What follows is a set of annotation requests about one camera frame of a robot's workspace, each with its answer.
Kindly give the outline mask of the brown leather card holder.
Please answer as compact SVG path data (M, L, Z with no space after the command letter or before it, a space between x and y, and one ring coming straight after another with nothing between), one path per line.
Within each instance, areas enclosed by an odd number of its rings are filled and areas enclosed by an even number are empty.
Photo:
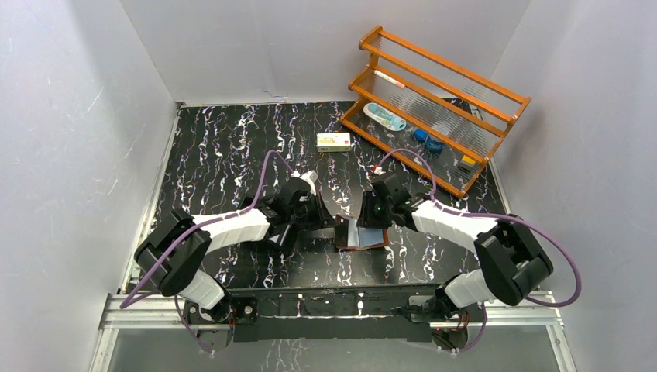
M334 243L339 250L371 250L389 245L386 229L362 227L357 220L343 215L335 217Z

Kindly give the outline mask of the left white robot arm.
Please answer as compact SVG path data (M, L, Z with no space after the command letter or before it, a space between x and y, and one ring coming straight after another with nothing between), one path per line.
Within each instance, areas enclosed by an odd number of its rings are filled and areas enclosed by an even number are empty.
M201 270L208 253L261 241L289 250L299 233L337 225L309 173L291 178L273 196L244 203L241 210L218 215L173 210L138 246L134 260L164 297L180 296L210 321L225 321L230 294Z

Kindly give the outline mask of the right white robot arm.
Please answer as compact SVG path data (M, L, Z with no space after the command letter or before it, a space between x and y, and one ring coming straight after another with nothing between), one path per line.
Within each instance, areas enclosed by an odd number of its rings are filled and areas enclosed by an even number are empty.
M554 271L521 219L472 216L429 194L411 194L393 174L372 180L371 189L363 194L357 224L375 229L405 227L446 239L476 256L479 269L458 274L435 291L437 312L447 321L457 320L467 306L479 302L517 305Z

